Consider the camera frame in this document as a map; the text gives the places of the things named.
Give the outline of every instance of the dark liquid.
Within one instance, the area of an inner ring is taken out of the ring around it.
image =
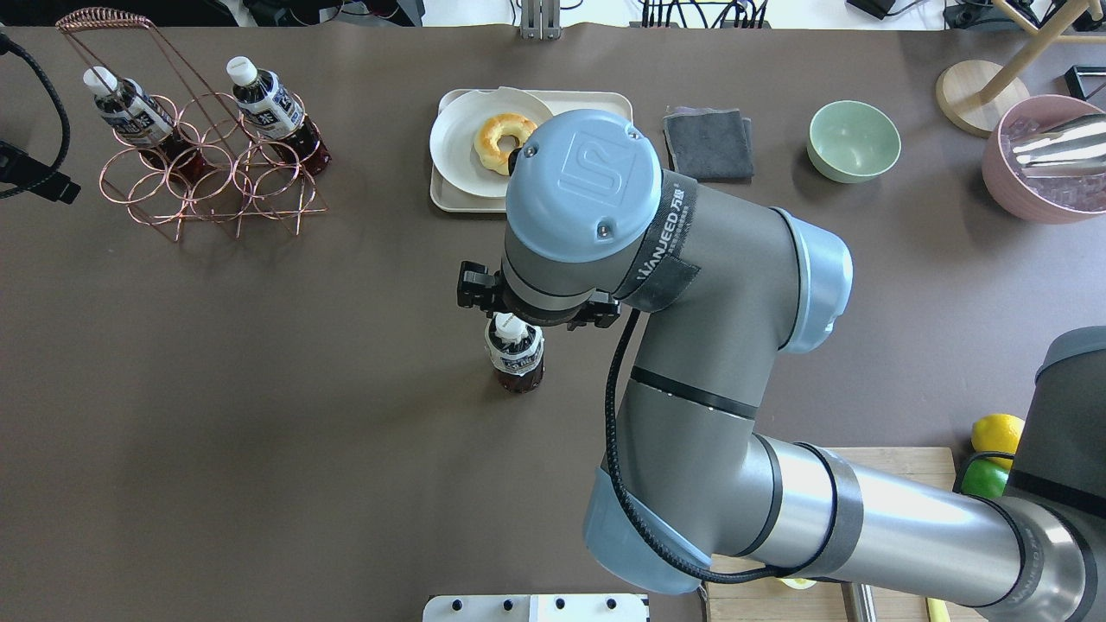
[[[231,92],[239,102],[255,104],[265,99],[272,89],[272,72],[261,69],[258,70],[257,80],[246,86],[236,84]],[[276,149],[280,153],[281,160],[284,164],[292,165],[300,162],[303,169],[312,176],[325,170],[326,165],[331,163],[331,152],[326,149],[326,145],[323,144],[323,139],[319,135],[319,128],[311,122],[306,113],[303,115],[303,123],[300,124],[300,127],[278,142],[288,145],[292,149],[292,153],[286,153],[284,149]]]
[[[507,372],[501,372],[499,370],[492,370],[495,373],[495,380],[499,384],[510,391],[511,393],[529,393],[542,383],[542,376],[545,375],[545,362],[541,362],[536,367],[530,370],[529,372],[517,376],[509,374]]]
[[[121,80],[118,89],[114,94],[96,97],[95,103],[97,108],[106,113],[119,113],[129,110],[136,97],[138,97],[138,92],[135,90],[134,84],[129,81]],[[161,110],[161,106],[157,102],[148,99],[146,103],[161,116],[163,121],[173,125],[173,120],[165,114],[165,111]],[[153,147],[138,146],[138,153],[143,159],[158,170],[165,170],[166,166],[176,163],[176,166],[173,167],[173,173],[169,175],[169,178],[176,182],[184,180],[189,184],[196,184],[201,177],[215,170],[215,167],[204,159],[204,154],[200,153],[199,148],[185,138],[177,127],[174,127],[173,133],[161,138],[157,145]],[[192,149],[192,155],[181,157],[181,154],[188,149]]]

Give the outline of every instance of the copper wire basket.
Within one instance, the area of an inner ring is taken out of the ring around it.
[[[131,218],[173,242],[188,222],[211,222],[232,239],[247,218],[280,222],[299,236],[304,216],[327,210],[315,179],[296,155],[249,127],[233,96],[211,87],[198,71],[142,15],[106,8],[79,9],[56,24],[88,66],[122,75],[76,35],[97,30],[145,30],[189,95],[184,106],[150,95],[173,118],[190,145],[170,157],[160,145],[124,148],[100,170],[98,187],[108,201],[126,207]],[[314,149],[321,148],[321,143]]]

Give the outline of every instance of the light blue joint cap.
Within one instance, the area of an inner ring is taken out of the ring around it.
[[[629,246],[659,203],[660,160],[649,139],[614,113],[575,110],[523,145],[507,185],[507,221],[535,253],[583,263]]]
[[[853,291],[853,257],[841,238],[774,207],[787,221],[799,257],[799,313],[783,352],[810,352],[833,332]]]
[[[1099,350],[1106,350],[1106,326],[1086,326],[1067,331],[1057,336],[1048,346],[1048,353],[1044,355],[1044,364],[1037,370],[1036,380],[1040,380],[1041,374],[1050,366],[1065,359]]]
[[[710,568],[710,556],[687,541],[633,495],[630,500],[665,546],[700,568]],[[698,579],[669,566],[637,535],[618,505],[611,476],[602,468],[595,469],[595,487],[592,488],[592,501],[584,519],[584,543],[603,568],[643,590],[660,594],[686,594],[699,587]]]

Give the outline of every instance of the brown tabletop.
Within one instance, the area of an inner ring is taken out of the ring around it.
[[[69,108],[63,172],[84,190],[0,205],[7,620],[406,622],[431,594],[634,590],[581,538],[617,331],[551,330],[539,391],[493,384],[484,319],[453,288],[460,260],[498,263],[503,218],[428,197],[427,138],[452,89],[622,93],[658,149],[668,106],[753,120],[755,177],[718,187],[837,232],[855,261],[833,336],[781,356],[764,434],[962,453],[979,416],[1024,414],[1052,339],[1104,321],[1106,218],[1008,215],[982,183],[984,142],[935,101],[945,68],[1005,62],[1022,35],[168,30],[219,87],[237,54],[279,72],[334,156],[331,212],[301,237],[204,225],[173,245],[98,195],[116,146],[74,51],[49,29],[9,34]],[[181,96],[144,34],[98,34],[85,40],[114,66]],[[1065,93],[1064,71],[1096,53],[1054,45],[1023,77]],[[7,55],[0,85],[0,137],[52,159],[58,121],[31,72]],[[839,99],[901,133],[875,182],[828,182],[805,156],[810,117]],[[653,614],[698,620],[699,603],[657,597]]]

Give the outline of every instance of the pink bowl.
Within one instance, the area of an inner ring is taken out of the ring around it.
[[[1077,116],[1100,112],[1103,111],[1082,100],[1064,95],[1037,95],[1006,111],[999,122],[999,127],[991,132],[991,137],[988,138],[987,147],[983,149],[983,182],[994,200],[1019,218],[1055,225],[1077,222],[1104,214],[1081,211],[1041,198],[1014,174],[1013,168],[1002,157],[1002,149],[999,146],[1002,135],[1009,132],[1010,125],[1019,118],[1031,118],[1044,129]]]

